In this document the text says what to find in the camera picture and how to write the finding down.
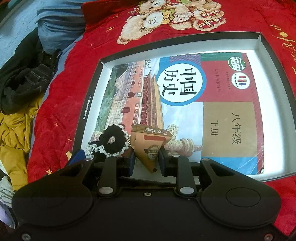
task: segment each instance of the black scrunchie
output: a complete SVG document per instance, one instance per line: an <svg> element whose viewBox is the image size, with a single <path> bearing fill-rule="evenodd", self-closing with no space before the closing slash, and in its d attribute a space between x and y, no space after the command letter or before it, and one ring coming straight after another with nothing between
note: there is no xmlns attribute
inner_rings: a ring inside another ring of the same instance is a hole
<svg viewBox="0 0 296 241"><path fill-rule="evenodd" d="M115 141L108 143L109 139L114 136ZM126 138L122 129L117 125L108 126L106 130L100 135L99 141L93 141L89 145L96 144L97 146L104 146L107 153L113 154L120 152L125 146Z"/></svg>

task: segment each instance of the yellow star print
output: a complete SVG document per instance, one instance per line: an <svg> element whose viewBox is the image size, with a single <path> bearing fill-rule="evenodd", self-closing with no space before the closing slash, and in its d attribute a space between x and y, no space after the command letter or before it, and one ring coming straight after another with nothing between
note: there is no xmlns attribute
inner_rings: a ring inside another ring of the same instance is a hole
<svg viewBox="0 0 296 241"><path fill-rule="evenodd" d="M47 172L47 175L50 175L52 173L52 171L50 170L50 167L49 167L49 170L46 172Z"/></svg>

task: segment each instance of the teddy bear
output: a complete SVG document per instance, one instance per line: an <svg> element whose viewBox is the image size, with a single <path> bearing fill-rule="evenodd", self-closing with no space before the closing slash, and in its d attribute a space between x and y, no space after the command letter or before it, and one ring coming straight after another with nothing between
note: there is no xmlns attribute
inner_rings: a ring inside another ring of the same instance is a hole
<svg viewBox="0 0 296 241"><path fill-rule="evenodd" d="M140 6L140 14L126 20L118 44L127 44L151 33L161 24L175 30L195 28L211 31L226 22L221 5L211 0L192 0L184 4L169 4L169 1L146 1Z"/></svg>

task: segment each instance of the green round logo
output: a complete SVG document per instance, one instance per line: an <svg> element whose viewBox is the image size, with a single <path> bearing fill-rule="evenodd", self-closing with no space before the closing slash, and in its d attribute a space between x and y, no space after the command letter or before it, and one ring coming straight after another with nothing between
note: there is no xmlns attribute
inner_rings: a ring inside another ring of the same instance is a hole
<svg viewBox="0 0 296 241"><path fill-rule="evenodd" d="M235 71L242 71L246 67L246 63L240 57L231 57L228 60L228 65Z"/></svg>

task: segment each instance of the yellow clothing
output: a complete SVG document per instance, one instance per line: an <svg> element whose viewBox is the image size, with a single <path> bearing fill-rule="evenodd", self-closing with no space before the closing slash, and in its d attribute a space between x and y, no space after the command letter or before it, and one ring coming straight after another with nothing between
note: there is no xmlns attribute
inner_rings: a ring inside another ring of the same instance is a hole
<svg viewBox="0 0 296 241"><path fill-rule="evenodd" d="M4 115L0 112L0 160L14 191L28 183L25 156L30 151L31 124L42 97L26 104L17 113Z"/></svg>

